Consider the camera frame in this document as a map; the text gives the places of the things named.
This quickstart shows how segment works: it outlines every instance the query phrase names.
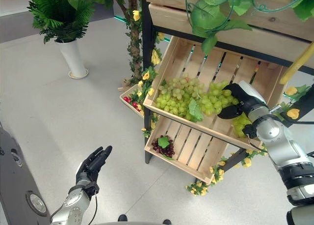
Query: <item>potted plant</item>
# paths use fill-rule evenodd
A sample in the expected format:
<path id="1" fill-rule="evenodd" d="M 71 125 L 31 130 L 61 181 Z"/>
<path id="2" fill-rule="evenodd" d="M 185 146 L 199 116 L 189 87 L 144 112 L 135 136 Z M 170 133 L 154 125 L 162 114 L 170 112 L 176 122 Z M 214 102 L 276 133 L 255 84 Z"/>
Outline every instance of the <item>potted plant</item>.
<path id="1" fill-rule="evenodd" d="M 87 76 L 79 55 L 77 39 L 82 38 L 94 13 L 92 0 L 30 0 L 29 11 L 34 16 L 33 27 L 44 34 L 44 43 L 55 38 L 69 68 L 69 76 L 81 79 Z"/>

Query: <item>wooden shelf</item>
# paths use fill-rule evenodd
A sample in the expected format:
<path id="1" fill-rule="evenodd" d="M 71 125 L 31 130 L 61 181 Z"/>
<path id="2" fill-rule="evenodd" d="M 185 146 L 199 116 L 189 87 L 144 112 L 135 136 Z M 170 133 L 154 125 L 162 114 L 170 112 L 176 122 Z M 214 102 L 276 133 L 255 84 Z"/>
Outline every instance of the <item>wooden shelf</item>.
<path id="1" fill-rule="evenodd" d="M 152 142 L 161 135 L 168 135 L 173 140 L 175 151 L 173 160 L 168 160 L 153 150 Z M 218 163 L 226 148 L 226 142 L 163 116 L 159 117 L 156 128 L 145 146 L 147 152 L 206 183 L 212 180 L 209 167 Z"/>
<path id="2" fill-rule="evenodd" d="M 156 107 L 155 100 L 159 95 L 158 86 L 161 85 L 163 80 L 167 81 L 180 77 L 183 73 L 188 73 L 191 78 L 198 77 L 207 89 L 214 77 L 215 82 L 233 80 L 234 83 L 238 83 L 244 80 L 249 83 L 255 74 L 255 68 L 259 61 L 261 63 L 252 86 L 263 96 L 268 106 L 272 107 L 278 103 L 285 88 L 284 85 L 278 83 L 278 80 L 285 71 L 285 67 L 223 49 L 214 49 L 205 59 L 200 45 L 186 39 L 172 37 L 160 64 L 159 75 L 152 84 L 155 93 L 153 96 L 146 96 L 144 106 L 199 132 L 241 148 L 254 149 L 247 142 L 247 139 L 237 138 L 233 134 L 231 120 L 220 119 L 216 115 L 212 115 L 210 117 L 205 116 L 202 122 L 194 123 Z M 216 74 L 217 67 L 224 54 L 221 68 Z"/>

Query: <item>fern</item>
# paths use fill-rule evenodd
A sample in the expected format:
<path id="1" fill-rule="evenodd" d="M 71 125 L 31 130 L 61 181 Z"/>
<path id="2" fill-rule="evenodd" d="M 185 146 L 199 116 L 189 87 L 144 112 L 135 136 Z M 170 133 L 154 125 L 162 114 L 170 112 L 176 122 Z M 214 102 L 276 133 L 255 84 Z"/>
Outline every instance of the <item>fern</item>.
<path id="1" fill-rule="evenodd" d="M 82 38 L 94 14 L 91 0 L 78 0 L 76 9 L 68 0 L 30 0 L 28 9 L 34 16 L 33 27 L 45 35 L 44 43 L 53 38 L 62 43 Z"/>

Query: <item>black metal frame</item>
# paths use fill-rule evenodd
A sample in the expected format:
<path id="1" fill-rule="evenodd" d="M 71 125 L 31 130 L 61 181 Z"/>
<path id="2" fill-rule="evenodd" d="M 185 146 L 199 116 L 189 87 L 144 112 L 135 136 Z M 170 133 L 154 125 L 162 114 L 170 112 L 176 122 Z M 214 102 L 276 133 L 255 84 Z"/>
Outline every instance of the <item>black metal frame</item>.
<path id="1" fill-rule="evenodd" d="M 164 28 L 160 26 L 155 26 L 152 21 L 151 14 L 149 12 L 149 2 L 146 0 L 142 0 L 142 21 L 143 21 L 143 67 L 149 67 L 151 65 L 151 57 L 152 57 L 152 50 L 155 46 L 155 38 L 156 38 L 156 32 L 163 32 L 169 35 L 173 35 L 176 37 L 185 38 L 188 40 L 192 40 L 195 42 L 203 42 L 204 38 L 192 35 L 189 33 L 184 33 L 176 30 L 172 30 L 169 28 Z M 270 56 L 264 53 L 252 51 L 246 48 L 234 46 L 231 44 L 223 43 L 223 42 L 217 42 L 217 47 L 226 49 L 229 51 L 234 51 L 240 54 L 244 54 L 247 56 L 256 57 L 262 60 L 266 60 L 269 62 L 273 62 L 276 64 L 280 64 L 283 66 L 290 66 L 292 64 L 291 61 L 284 60 L 275 56 Z M 314 69 L 311 69 L 307 66 L 302 66 L 299 71 L 314 75 Z M 306 109 L 306 111 L 303 111 L 303 114 L 307 114 L 310 110 Z M 151 115 L 152 111 L 148 108 L 144 108 L 144 127 L 146 129 L 150 129 L 151 124 Z M 229 159 L 226 161 L 226 164 L 222 167 L 224 171 L 229 170 L 234 165 L 238 164 L 240 161 L 242 161 L 247 156 L 246 149 L 240 148 L 234 155 L 229 157 Z M 152 157 L 152 154 L 145 151 L 145 163 L 149 163 L 150 159 Z"/>

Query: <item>metal leg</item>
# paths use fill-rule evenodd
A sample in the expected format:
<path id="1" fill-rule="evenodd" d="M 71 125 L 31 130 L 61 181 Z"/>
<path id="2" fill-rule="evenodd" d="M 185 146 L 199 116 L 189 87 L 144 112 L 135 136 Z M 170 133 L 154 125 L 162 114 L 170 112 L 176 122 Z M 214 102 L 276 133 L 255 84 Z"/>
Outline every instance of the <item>metal leg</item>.
<path id="1" fill-rule="evenodd" d="M 235 166 L 237 163 L 239 163 L 246 157 L 245 151 L 246 149 L 239 149 L 235 154 L 233 154 L 227 159 L 226 164 L 223 167 L 221 167 L 221 169 L 223 169 L 224 171 L 231 169 L 233 166 Z"/>
<path id="2" fill-rule="evenodd" d="M 142 0 L 142 16 L 143 16 L 143 69 L 147 69 L 152 64 L 152 52 L 155 46 L 156 32 L 152 22 L 152 17 L 148 9 L 149 2 Z M 152 111 L 144 107 L 144 128 L 150 129 L 151 127 L 151 116 Z M 149 163 L 153 155 L 145 151 L 145 163 Z"/>

